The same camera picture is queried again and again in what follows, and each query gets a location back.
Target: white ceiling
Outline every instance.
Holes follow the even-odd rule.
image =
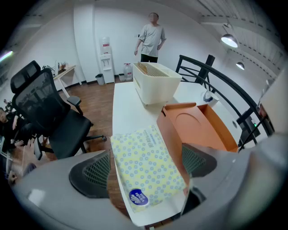
[[[238,48],[231,50],[275,77],[287,54],[280,36],[265,12],[252,0],[180,0],[200,14],[201,23],[218,40],[232,34]]]
[[[279,34],[270,19],[252,0],[149,0],[167,5],[183,12],[202,24],[219,41],[230,33],[238,40],[234,49],[223,46],[245,62],[251,62],[271,77],[276,77],[287,54]],[[49,20],[60,14],[73,0],[39,1],[19,24],[6,45],[6,50],[16,53],[0,64],[0,75],[13,62],[13,58],[24,44]]]

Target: mesh chair back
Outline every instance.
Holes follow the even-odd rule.
[[[50,136],[70,110],[59,96],[50,69],[26,79],[12,99],[14,108],[35,127],[37,134]]]
[[[11,91],[13,93],[20,92],[21,89],[25,87],[25,83],[28,81],[28,79],[35,76],[36,74],[39,74],[40,71],[41,68],[36,61],[30,62],[11,79]]]
[[[182,163],[192,177],[204,177],[217,166],[216,159],[190,144],[182,144]]]
[[[109,198],[107,179],[110,173],[110,151],[96,155],[75,165],[69,180],[73,187],[90,198]]]

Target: white plastic basket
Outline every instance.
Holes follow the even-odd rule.
[[[141,64],[146,66],[148,74],[138,68],[138,63],[132,65],[133,81],[141,101],[150,105],[171,100],[182,76],[158,63]]]

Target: orange tray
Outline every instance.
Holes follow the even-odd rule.
[[[189,175],[182,164],[182,143],[194,143],[230,152],[237,152],[238,149],[228,128],[209,105],[165,105],[157,119],[157,125],[169,154],[186,183],[189,182]]]

